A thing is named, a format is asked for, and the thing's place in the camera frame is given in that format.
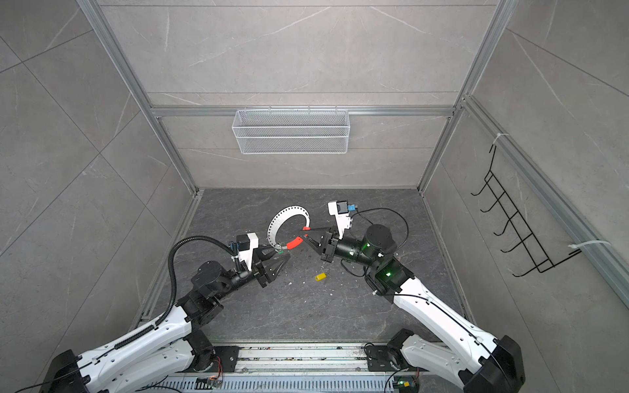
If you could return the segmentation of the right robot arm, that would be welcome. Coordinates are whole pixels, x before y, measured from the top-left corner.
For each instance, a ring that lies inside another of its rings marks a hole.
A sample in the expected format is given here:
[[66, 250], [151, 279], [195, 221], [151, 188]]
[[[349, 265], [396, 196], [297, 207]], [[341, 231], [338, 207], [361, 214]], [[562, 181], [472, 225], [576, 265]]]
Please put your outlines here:
[[389, 342], [399, 368], [422, 368], [465, 392], [518, 392], [526, 376], [519, 344], [497, 339], [455, 312], [431, 293], [395, 256], [391, 230], [373, 224], [362, 239], [342, 237], [335, 230], [308, 229], [301, 238], [322, 258], [335, 257], [365, 267], [365, 281], [376, 295], [416, 318], [440, 340], [433, 344], [408, 330]]

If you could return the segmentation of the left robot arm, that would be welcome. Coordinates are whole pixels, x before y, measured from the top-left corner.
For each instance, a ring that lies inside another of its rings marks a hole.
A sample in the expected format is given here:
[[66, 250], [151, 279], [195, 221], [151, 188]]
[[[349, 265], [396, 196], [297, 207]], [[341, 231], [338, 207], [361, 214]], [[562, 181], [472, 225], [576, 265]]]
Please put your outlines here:
[[159, 317], [81, 355], [67, 350], [57, 356], [40, 391], [134, 392], [188, 368], [210, 368], [216, 352], [201, 329], [224, 309], [221, 300], [252, 281], [265, 287], [289, 258], [263, 246], [252, 252], [252, 266], [241, 270], [214, 260], [202, 264], [192, 290]]

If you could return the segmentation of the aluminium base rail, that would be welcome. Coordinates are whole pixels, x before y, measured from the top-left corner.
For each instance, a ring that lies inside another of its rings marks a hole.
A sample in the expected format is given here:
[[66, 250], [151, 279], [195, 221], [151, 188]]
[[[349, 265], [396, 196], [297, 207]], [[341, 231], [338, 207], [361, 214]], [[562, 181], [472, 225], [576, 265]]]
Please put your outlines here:
[[461, 392], [464, 360], [419, 338], [396, 360], [384, 343], [222, 343], [204, 372], [158, 378], [145, 392]]

